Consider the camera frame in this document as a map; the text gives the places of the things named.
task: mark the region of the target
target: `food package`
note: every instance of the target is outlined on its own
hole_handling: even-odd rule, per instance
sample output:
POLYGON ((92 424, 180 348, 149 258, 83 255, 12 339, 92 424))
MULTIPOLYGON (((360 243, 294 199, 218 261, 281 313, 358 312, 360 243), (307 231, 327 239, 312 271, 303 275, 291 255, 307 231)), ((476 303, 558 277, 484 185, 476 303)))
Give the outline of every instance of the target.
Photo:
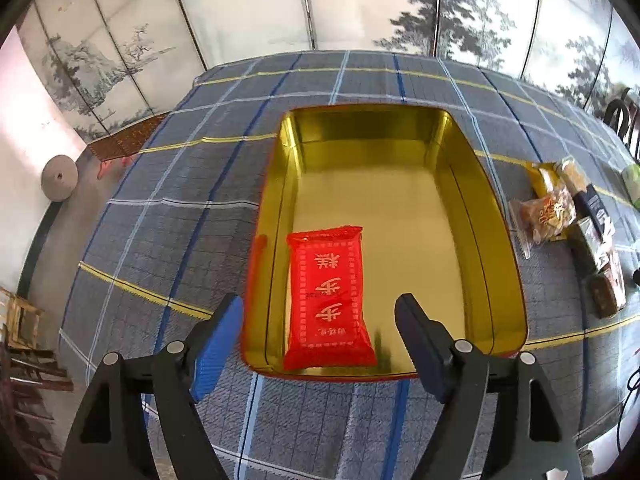
POLYGON ((591 218, 575 221, 566 229, 566 233, 569 246, 585 272, 598 272, 609 263, 607 250, 610 246, 602 243, 591 218))
POLYGON ((591 292, 601 317, 613 316, 625 306, 625 282, 617 251, 609 251, 609 263, 591 280, 591 292))
POLYGON ((587 186, 591 184, 591 181, 572 156, 566 156, 560 162, 556 162, 554 169, 556 174, 564 181, 571 196, 585 193, 587 186))
POLYGON ((528 162, 527 174, 538 198, 551 193, 558 185, 558 175, 551 162, 528 162))
POLYGON ((575 206, 562 180, 551 193, 527 202, 511 200, 509 209, 525 258, 533 245, 558 236, 575 220, 575 206))
POLYGON ((291 233, 291 316, 285 370, 373 366, 362 318, 362 227, 291 233))
POLYGON ((589 217, 604 243, 616 231, 611 216, 604 207, 600 195, 589 181, 584 171, 573 157, 565 157, 555 164, 556 173, 564 180, 574 199, 575 208, 580 218, 589 217))
POLYGON ((640 166, 637 164, 627 166, 622 170, 622 180, 629 193, 631 203, 636 209, 640 209, 640 166))

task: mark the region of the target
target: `wooden stool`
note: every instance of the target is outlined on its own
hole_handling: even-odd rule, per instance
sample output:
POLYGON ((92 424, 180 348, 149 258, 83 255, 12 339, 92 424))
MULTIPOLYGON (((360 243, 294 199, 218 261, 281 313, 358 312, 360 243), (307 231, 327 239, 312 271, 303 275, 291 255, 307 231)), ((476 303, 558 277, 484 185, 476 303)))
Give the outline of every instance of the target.
POLYGON ((9 333, 8 345, 13 348, 35 349, 40 316, 43 311, 1 286, 0 305, 0 310, 6 312, 6 326, 9 333), (32 327, 27 334, 24 334, 23 329, 27 318, 31 318, 32 327))

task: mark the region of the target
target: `mooncake package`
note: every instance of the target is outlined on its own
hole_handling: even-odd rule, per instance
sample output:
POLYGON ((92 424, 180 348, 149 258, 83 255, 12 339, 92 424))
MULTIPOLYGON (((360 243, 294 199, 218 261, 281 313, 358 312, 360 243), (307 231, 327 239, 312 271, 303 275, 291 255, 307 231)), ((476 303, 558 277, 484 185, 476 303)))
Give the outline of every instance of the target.
POLYGON ((291 233, 291 316, 285 370, 373 366, 362 318, 362 227, 291 233))

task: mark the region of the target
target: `wooden chair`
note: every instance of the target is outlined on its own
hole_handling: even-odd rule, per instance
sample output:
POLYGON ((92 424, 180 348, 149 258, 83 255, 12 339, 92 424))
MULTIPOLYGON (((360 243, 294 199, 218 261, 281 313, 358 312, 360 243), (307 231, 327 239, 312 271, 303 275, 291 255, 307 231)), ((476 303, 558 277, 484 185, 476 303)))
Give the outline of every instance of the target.
MULTIPOLYGON (((2 326, 0 330, 0 424, 31 470, 36 475, 55 480, 58 478, 61 455, 46 427, 53 418, 46 414, 42 396, 35 389, 23 383, 16 385, 15 367, 12 366, 14 358, 8 346, 8 339, 7 327, 2 326), (33 409, 34 406, 40 407, 39 413, 33 409), (39 427, 35 429, 33 424, 39 424, 39 427)), ((26 368, 33 370, 31 365, 33 363, 29 362, 26 368)))
POLYGON ((74 384, 55 358, 41 358, 29 349, 10 349, 10 380, 13 384, 44 390, 72 392, 74 384), (42 376, 55 379, 43 379, 42 376))
POLYGON ((8 345, 12 348, 36 349, 43 311, 1 286, 0 305, 0 309, 6 312, 8 345))

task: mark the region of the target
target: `metal screw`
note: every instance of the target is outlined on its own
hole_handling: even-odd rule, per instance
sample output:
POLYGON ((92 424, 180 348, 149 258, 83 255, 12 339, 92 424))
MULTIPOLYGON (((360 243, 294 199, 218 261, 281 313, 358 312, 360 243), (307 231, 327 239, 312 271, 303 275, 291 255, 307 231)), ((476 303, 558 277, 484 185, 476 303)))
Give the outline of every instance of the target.
POLYGON ((171 341, 166 346, 166 351, 169 352, 169 354, 179 354, 183 350, 184 350, 184 343, 182 341, 171 341))
POLYGON ((474 346, 466 339, 458 339, 456 341, 456 350, 463 354, 468 354, 474 349, 474 346))
POLYGON ((520 354, 520 360, 526 365, 532 365, 536 362, 536 358, 534 357, 534 355, 530 354, 529 352, 523 352, 522 354, 520 354))
POLYGON ((111 366, 116 364, 119 358, 120 357, 118 356, 118 354, 116 354, 116 352, 109 352, 102 358, 102 362, 107 366, 111 366))

